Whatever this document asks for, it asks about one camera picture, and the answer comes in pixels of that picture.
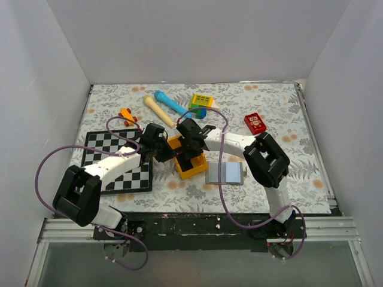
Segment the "black card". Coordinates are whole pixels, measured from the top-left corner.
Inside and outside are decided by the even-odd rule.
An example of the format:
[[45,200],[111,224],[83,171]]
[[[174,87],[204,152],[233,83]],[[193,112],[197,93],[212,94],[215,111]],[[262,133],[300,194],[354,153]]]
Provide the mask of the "black card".
[[181,169],[182,172],[186,172],[186,171],[188,171],[188,170],[193,168],[191,160],[190,159],[186,159],[184,154],[179,154],[177,156],[177,161],[178,161],[178,163],[180,165],[180,169]]

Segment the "yellow toy bin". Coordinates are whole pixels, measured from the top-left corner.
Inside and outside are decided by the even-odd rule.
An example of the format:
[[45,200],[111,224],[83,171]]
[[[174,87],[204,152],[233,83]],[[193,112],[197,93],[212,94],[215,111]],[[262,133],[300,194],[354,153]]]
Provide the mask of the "yellow toy bin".
[[186,159],[186,153],[181,151],[181,142],[179,138],[181,136],[174,136],[168,139],[168,144],[175,152],[174,162],[177,172],[179,173],[182,180],[191,178],[197,174],[205,172],[208,169],[208,162],[205,154]]

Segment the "grey card holder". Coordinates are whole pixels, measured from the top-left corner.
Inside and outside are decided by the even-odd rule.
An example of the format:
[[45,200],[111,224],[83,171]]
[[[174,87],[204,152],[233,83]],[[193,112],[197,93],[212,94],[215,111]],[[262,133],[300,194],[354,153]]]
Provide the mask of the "grey card holder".
[[[223,162],[221,164],[221,183],[223,185],[243,185],[247,168],[242,162]],[[205,172],[205,183],[218,185],[218,162],[209,162]]]

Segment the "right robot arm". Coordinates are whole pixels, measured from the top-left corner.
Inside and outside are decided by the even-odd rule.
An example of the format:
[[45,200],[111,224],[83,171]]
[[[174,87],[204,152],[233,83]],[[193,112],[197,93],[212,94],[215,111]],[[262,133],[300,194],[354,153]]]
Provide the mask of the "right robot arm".
[[[257,136],[243,136],[226,132],[226,126],[199,127],[191,118],[177,122],[181,133],[181,146],[186,151],[218,151],[218,189],[222,207],[227,217],[239,228],[256,230],[263,236],[287,236],[293,229],[296,217],[287,190],[290,159],[275,139],[267,132]],[[222,189],[223,154],[243,158],[253,178],[263,186],[269,204],[269,218],[258,224],[240,224],[230,214]]]

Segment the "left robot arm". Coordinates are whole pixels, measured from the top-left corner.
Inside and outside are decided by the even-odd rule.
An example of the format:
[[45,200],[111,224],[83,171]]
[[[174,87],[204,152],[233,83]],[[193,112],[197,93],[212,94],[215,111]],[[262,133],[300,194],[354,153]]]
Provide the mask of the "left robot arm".
[[81,227],[101,225],[107,228],[112,238],[123,238],[127,233],[123,215],[113,207],[100,204],[101,191],[119,176],[141,167],[152,158],[162,162],[170,160],[174,152],[164,132],[164,127],[150,123],[140,135],[137,148],[126,143],[95,164],[70,166],[54,197],[53,208]]

